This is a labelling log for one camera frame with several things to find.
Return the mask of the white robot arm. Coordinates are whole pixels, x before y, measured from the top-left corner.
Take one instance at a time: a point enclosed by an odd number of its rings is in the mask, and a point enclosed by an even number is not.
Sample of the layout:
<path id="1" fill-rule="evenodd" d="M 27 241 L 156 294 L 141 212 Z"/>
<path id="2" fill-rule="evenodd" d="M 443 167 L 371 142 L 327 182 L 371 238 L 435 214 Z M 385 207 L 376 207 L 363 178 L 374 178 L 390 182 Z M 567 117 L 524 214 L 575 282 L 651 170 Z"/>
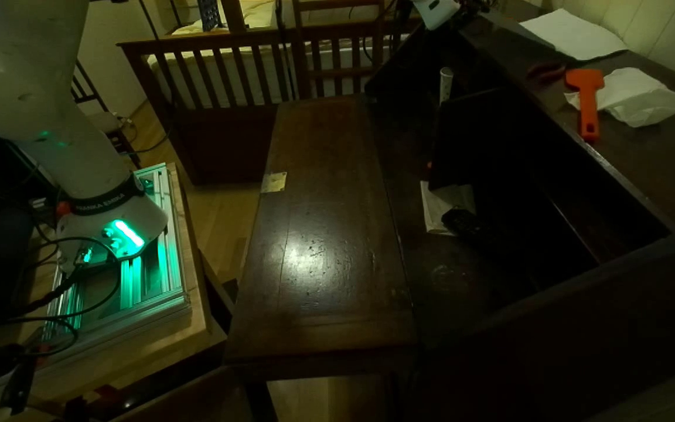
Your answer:
<path id="1" fill-rule="evenodd" d="M 95 0 L 0 0 L 0 139 L 17 144 L 66 193 L 69 238 L 115 231 L 156 240 L 167 216 L 71 95 Z"/>

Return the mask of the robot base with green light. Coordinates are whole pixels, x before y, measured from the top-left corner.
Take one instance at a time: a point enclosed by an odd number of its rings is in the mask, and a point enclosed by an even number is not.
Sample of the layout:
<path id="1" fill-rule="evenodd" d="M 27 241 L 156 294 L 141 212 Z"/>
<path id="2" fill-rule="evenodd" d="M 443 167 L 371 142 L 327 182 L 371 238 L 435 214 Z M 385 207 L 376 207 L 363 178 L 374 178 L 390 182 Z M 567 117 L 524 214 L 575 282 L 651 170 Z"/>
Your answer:
<path id="1" fill-rule="evenodd" d="M 69 214 L 49 241 L 59 248 L 46 340 L 107 337 L 186 302 L 170 164 L 138 170 L 137 197 L 104 214 Z"/>

